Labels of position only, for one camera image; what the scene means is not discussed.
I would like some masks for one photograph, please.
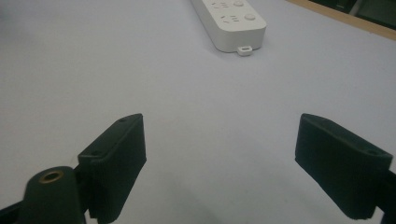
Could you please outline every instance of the tabletop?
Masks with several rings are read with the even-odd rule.
[[[248,1],[268,23],[248,57],[189,0],[0,1],[0,207],[142,113],[148,162],[115,223],[379,223],[342,214],[294,149],[310,113],[396,155],[396,42]]]

